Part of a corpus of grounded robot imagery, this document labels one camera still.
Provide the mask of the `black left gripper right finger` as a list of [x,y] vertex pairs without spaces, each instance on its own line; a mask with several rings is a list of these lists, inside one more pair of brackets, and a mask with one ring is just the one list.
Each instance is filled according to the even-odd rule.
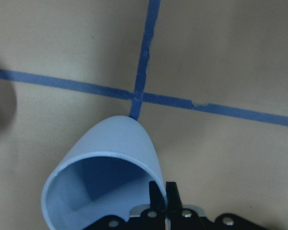
[[171,216],[174,213],[180,213],[182,210],[182,202],[180,199],[178,186],[175,182],[166,182],[167,193],[167,215]]

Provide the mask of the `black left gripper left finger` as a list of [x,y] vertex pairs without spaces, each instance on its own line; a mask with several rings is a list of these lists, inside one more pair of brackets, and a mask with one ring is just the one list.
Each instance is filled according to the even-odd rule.
[[155,216],[157,216],[158,214],[165,216],[166,201],[155,181],[149,182],[149,198],[150,198],[149,211],[155,213]]

